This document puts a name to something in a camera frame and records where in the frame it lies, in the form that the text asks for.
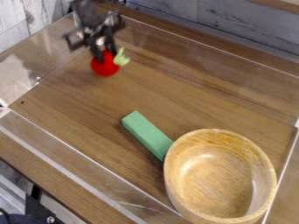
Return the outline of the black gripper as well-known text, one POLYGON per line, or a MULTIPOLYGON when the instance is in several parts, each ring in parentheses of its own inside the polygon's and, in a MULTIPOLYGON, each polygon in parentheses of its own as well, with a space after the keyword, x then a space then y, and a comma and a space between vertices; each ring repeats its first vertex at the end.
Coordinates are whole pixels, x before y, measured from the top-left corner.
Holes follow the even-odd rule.
POLYGON ((126 28, 126 21, 117 11, 107 14, 74 11, 75 28, 63 33, 63 38, 71 50, 89 47, 99 62, 105 61, 101 48, 118 54, 115 34, 126 28))

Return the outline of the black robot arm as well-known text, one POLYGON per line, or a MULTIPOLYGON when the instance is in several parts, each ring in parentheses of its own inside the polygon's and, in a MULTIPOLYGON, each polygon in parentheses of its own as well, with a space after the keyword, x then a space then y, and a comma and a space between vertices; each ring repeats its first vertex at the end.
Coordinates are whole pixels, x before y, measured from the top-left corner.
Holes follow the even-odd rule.
POLYGON ((118 55, 115 34, 126 28, 126 21, 119 11, 101 13, 93 0, 73 0, 71 7, 75 28, 63 34, 71 51, 87 47, 97 60, 103 63, 105 51, 118 55))

